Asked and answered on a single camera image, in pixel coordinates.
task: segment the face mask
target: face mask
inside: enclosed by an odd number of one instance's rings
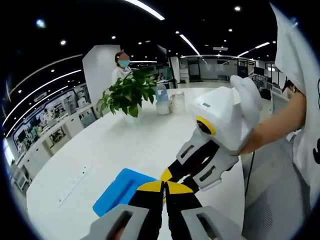
[[[118,61],[118,64],[123,67],[123,68],[126,68],[129,66],[129,63],[130,63],[130,60],[119,60]]]

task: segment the blue sponge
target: blue sponge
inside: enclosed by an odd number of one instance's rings
[[[93,211],[102,217],[118,204],[128,204],[138,187],[153,181],[153,177],[124,168],[95,202]]]

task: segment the potted plant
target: potted plant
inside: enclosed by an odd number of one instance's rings
[[[103,91],[98,101],[100,115],[103,117],[103,110],[109,108],[114,115],[116,111],[123,111],[137,118],[138,106],[142,107],[143,99],[153,104],[156,85],[152,74],[139,69],[133,70],[123,79],[118,78],[114,85]]]

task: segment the human arm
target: human arm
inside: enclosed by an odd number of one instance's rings
[[[279,113],[257,125],[240,154],[249,154],[264,145],[275,142],[305,124],[307,110],[306,97],[297,91],[289,104]]]
[[[291,99],[294,96],[294,94],[295,93],[290,88],[287,89],[288,99]]]

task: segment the black ceiling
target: black ceiling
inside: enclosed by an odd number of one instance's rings
[[[237,56],[260,44],[277,40],[277,23],[268,1],[141,2],[155,9],[165,20],[160,21],[124,0],[10,1],[11,8],[7,10],[10,16],[7,21],[8,47],[5,49],[8,55],[3,75],[10,89],[34,71],[63,58],[85,55],[94,45],[119,44],[130,56],[134,55],[131,60],[155,60],[159,54],[155,51],[156,44],[171,50],[169,54],[172,55],[195,55],[176,31],[184,34],[204,55],[218,54],[213,47],[224,46],[228,47],[226,55]],[[278,6],[290,14],[291,5],[281,2]],[[241,11],[234,11],[235,6],[240,6]],[[37,19],[44,20],[46,28],[38,28]],[[66,40],[66,45],[61,46],[61,40]],[[276,44],[271,43],[244,57],[274,61],[276,47]],[[11,93],[11,101],[6,101],[4,106],[6,114],[39,86],[80,69],[82,56],[40,70]],[[85,82],[83,71],[63,77],[41,91],[57,90],[74,79]],[[28,101],[21,104],[16,114],[12,114],[4,125],[5,130],[8,131],[15,123],[14,116],[23,114],[29,108]]]

